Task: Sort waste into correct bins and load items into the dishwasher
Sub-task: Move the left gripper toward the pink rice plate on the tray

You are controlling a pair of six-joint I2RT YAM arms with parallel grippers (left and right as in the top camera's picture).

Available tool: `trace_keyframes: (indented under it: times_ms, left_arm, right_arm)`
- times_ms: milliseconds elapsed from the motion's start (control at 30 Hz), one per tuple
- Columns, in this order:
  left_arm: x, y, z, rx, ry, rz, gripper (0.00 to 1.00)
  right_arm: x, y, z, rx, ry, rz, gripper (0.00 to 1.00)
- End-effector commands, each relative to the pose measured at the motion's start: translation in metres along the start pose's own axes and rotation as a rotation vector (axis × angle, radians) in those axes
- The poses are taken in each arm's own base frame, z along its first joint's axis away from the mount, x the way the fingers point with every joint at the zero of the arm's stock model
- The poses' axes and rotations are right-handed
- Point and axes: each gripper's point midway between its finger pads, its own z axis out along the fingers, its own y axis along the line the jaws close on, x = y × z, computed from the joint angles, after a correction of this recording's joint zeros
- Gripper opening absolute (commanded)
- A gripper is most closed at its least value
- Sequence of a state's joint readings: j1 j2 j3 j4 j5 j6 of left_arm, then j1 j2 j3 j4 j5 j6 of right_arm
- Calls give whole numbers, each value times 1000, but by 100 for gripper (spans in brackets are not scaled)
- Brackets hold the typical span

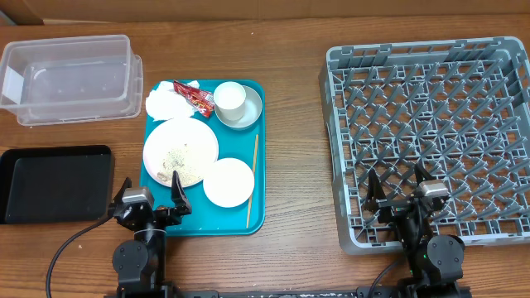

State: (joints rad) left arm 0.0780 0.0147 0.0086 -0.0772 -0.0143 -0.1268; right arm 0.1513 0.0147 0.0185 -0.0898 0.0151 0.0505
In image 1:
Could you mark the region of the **large white plate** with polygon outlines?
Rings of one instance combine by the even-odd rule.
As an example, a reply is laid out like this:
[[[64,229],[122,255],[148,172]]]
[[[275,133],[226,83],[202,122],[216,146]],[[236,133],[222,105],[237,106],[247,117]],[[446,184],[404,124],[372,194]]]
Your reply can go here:
[[[148,175],[157,183],[169,187],[157,178],[157,172],[170,149],[183,146],[191,147],[202,157],[205,177],[206,171],[218,160],[219,142],[213,130],[195,118],[174,118],[152,130],[144,143],[142,153],[143,165]]]

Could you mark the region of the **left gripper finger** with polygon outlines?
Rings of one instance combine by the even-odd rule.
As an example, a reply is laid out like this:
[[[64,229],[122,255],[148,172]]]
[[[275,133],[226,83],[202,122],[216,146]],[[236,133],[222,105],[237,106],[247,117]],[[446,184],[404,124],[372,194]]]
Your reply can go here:
[[[171,200],[179,215],[188,215],[192,213],[190,201],[186,197],[177,171],[173,171],[172,173]]]
[[[125,191],[128,188],[131,188],[131,187],[132,187],[132,181],[131,181],[131,179],[129,177],[127,177],[124,180],[124,182],[123,182],[120,190],[118,191],[118,193],[114,196],[113,202],[115,204],[121,204],[123,202],[123,196],[124,196]]]

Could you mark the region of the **red snack wrapper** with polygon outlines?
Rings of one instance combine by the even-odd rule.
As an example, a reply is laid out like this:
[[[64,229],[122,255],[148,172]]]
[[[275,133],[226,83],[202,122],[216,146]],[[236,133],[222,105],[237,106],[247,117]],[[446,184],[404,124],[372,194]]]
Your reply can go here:
[[[202,116],[209,118],[214,111],[214,95],[202,89],[173,81],[174,90],[182,95]]]

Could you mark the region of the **white napkin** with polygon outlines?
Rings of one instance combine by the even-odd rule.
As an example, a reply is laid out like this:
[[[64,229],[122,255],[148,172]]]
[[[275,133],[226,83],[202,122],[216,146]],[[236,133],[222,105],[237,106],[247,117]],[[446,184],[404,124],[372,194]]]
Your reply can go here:
[[[154,121],[166,121],[173,118],[189,118],[197,109],[174,90],[172,82],[161,81],[146,97],[146,111]]]

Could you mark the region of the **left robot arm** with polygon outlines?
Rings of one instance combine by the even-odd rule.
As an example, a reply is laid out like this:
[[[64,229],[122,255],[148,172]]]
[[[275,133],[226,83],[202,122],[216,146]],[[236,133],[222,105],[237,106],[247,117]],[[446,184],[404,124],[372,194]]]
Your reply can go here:
[[[171,203],[153,207],[147,187],[132,187],[126,179],[108,207],[117,223],[133,231],[133,239],[117,246],[113,269],[118,274],[117,297],[182,297],[177,286],[166,280],[166,228],[179,225],[192,213],[177,172],[171,178]]]

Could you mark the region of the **rice food scraps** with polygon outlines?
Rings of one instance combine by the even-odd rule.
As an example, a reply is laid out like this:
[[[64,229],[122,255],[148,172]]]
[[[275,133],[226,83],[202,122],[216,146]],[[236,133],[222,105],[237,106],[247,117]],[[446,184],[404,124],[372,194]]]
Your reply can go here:
[[[176,171],[183,187],[192,186],[204,177],[204,161],[197,151],[189,146],[174,147],[162,159],[157,178],[170,186]]]

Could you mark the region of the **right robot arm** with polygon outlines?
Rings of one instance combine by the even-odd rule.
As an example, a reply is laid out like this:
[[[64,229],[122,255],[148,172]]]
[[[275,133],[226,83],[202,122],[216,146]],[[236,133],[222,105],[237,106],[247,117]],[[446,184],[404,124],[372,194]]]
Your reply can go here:
[[[403,256],[386,267],[369,288],[369,297],[470,297],[470,288],[460,287],[465,244],[461,238],[435,235],[429,218],[443,209],[449,190],[425,168],[414,166],[416,189],[404,199],[385,195],[376,171],[369,172],[365,208],[378,214],[381,224],[388,224],[402,245]],[[411,275],[393,287],[380,287],[382,278],[406,261]]]

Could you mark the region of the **small white plate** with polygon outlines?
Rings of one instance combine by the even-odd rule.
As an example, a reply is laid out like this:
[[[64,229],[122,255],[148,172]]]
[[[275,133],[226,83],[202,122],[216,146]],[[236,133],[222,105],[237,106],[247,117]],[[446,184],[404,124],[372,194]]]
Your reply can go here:
[[[219,207],[240,206],[252,192],[252,169],[236,158],[217,160],[203,179],[203,188],[208,200]]]

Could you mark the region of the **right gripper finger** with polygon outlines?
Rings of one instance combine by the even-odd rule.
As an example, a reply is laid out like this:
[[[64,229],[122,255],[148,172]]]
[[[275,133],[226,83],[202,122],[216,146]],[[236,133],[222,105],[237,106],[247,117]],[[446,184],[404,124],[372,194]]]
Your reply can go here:
[[[364,200],[364,210],[378,211],[379,203],[386,200],[386,195],[375,169],[369,171],[368,178],[368,193]]]
[[[423,181],[435,179],[429,172],[426,171],[426,169],[422,166],[421,163],[417,163],[414,166],[414,173],[418,185],[420,185]]]

